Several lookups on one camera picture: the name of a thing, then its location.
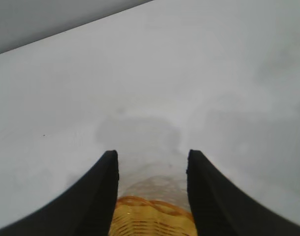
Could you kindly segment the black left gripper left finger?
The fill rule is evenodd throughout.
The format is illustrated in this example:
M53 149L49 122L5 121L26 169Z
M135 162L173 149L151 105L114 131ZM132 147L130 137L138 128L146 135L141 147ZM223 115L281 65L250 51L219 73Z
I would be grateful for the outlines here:
M118 198L115 150L44 207L0 229L0 236L107 236Z

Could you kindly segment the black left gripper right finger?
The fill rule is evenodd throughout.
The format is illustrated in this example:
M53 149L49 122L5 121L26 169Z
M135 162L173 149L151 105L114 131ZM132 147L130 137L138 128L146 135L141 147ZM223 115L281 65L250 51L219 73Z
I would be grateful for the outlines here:
M300 226L245 194L199 150L190 150L187 195L200 236L300 236Z

